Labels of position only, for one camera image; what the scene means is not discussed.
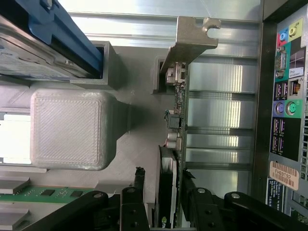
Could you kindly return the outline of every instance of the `ethernet port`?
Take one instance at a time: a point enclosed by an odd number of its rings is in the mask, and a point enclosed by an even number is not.
[[[301,84],[298,83],[298,79],[291,81],[289,85],[289,96],[297,96],[301,88]]]

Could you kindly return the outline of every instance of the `metal bracket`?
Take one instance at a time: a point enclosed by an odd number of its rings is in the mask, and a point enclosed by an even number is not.
[[[175,62],[189,65],[205,50],[216,48],[218,39],[209,38],[207,31],[211,28],[220,29],[220,25],[221,21],[219,19],[205,18],[203,26],[197,27],[196,18],[178,17],[176,43],[169,48],[160,73],[165,74]]]

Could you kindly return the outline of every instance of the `serial number label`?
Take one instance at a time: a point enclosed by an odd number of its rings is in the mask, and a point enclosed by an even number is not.
[[[271,161],[269,176],[281,184],[298,190],[299,173],[296,169]]]

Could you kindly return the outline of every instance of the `green circuit board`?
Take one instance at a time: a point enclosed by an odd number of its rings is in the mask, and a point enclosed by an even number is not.
[[[67,204],[91,191],[93,189],[30,185],[16,194],[0,194],[0,201]]]

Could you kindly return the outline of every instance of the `screw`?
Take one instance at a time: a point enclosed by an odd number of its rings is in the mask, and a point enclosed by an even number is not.
[[[95,194],[93,197],[94,198],[100,198],[102,195],[101,194]]]
[[[135,189],[128,189],[127,192],[129,192],[129,193],[132,192],[133,193],[133,192],[135,192]]]
[[[65,65],[72,66],[74,63],[72,61],[66,60]]]
[[[232,193],[231,197],[234,198],[234,199],[239,199],[240,198],[239,194],[236,194],[236,193]]]
[[[276,78],[283,78],[283,72],[276,72],[275,77]]]
[[[205,189],[198,189],[198,193],[205,193]]]
[[[278,47],[277,48],[277,52],[281,52],[281,51],[284,51],[285,50],[285,47]]]
[[[52,0],[47,0],[48,8],[50,9],[52,7]]]

